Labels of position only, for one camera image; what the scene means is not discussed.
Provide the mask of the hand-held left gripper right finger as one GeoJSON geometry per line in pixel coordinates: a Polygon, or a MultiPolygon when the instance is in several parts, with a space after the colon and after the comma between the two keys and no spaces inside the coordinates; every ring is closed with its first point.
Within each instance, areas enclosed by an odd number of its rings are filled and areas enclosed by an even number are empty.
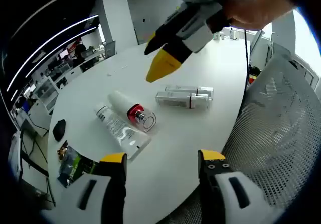
{"type": "Polygon", "coordinates": [[[198,150],[198,177],[202,223],[275,223],[283,214],[217,151],[198,150]]]}

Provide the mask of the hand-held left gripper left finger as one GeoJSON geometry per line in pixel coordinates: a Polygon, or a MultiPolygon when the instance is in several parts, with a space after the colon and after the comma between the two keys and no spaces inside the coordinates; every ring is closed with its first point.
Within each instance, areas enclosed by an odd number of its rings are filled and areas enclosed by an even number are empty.
{"type": "Polygon", "coordinates": [[[127,154],[103,157],[92,174],[84,173],[62,192],[47,223],[123,223],[127,154]]]}

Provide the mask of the person's right hand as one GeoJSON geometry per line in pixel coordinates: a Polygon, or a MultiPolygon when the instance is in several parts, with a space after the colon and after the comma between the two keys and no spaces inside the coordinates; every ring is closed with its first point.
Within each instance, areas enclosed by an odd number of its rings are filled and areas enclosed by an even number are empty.
{"type": "Polygon", "coordinates": [[[254,31],[262,30],[294,7],[291,0],[225,0],[223,10],[232,27],[254,31]]]}

